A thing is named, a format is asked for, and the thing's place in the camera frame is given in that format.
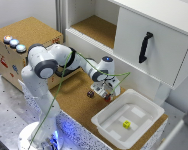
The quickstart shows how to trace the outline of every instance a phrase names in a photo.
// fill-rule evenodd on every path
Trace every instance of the cabinet door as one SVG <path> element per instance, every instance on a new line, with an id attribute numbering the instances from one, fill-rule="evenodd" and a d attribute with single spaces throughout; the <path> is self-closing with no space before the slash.
<path id="1" fill-rule="evenodd" d="M 148 40 L 145 56 L 139 63 L 142 42 Z M 120 8 L 114 54 L 157 79 L 173 86 L 188 50 L 188 36 L 153 20 Z"/>

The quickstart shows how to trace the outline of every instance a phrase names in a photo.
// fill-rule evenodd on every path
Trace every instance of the brown box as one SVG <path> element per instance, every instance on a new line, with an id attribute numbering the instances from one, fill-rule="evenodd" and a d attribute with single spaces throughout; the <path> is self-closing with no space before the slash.
<path id="1" fill-rule="evenodd" d="M 27 50 L 35 43 L 43 44 L 46 48 L 54 43 L 62 44 L 63 35 L 33 17 L 0 29 L 0 73 L 22 91 L 18 79 L 22 81 L 21 70 L 26 66 L 28 52 L 19 54 L 15 49 L 11 49 L 9 45 L 4 44 L 3 38 L 6 35 L 19 40 L 20 44 L 26 46 Z M 58 85 L 59 81 L 60 78 L 56 75 L 51 76 L 48 79 L 49 89 Z"/>

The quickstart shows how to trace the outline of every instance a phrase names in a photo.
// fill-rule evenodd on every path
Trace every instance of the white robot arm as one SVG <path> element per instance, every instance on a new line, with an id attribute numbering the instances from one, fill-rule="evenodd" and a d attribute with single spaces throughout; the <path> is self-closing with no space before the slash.
<path id="1" fill-rule="evenodd" d="M 66 59 L 71 52 L 72 54 L 68 59 L 68 62 L 66 62 Z M 103 73 L 114 74 L 114 60 L 111 57 L 103 57 L 99 64 L 97 64 L 93 59 L 87 59 L 87 61 Z M 107 91 L 110 92 L 113 89 L 114 91 L 111 93 L 111 96 L 117 96 L 120 94 L 120 86 L 117 86 L 119 80 L 114 76 L 98 72 L 87 61 L 77 54 L 74 49 L 60 44 L 54 44 L 49 51 L 47 51 L 41 44 L 34 44 L 29 48 L 28 65 L 23 68 L 21 75 L 30 93 L 34 97 L 37 97 L 36 102 L 42 111 L 39 125 L 32 132 L 29 139 L 34 137 L 54 99 L 48 90 L 46 79 L 51 77 L 54 73 L 60 75 L 60 72 L 57 71 L 58 66 L 63 67 L 66 63 L 66 69 L 68 70 L 75 70 L 78 67 L 81 67 L 94 81 L 91 88 L 103 98 L 107 95 L 110 96 Z M 37 149 L 44 149 L 42 143 L 49 141 L 50 137 L 52 137 L 54 132 L 57 130 L 56 116 L 59 112 L 60 107 L 58 102 L 55 100 L 51 111 L 45 119 L 45 122 L 42 124 L 33 140 L 33 147 Z"/>

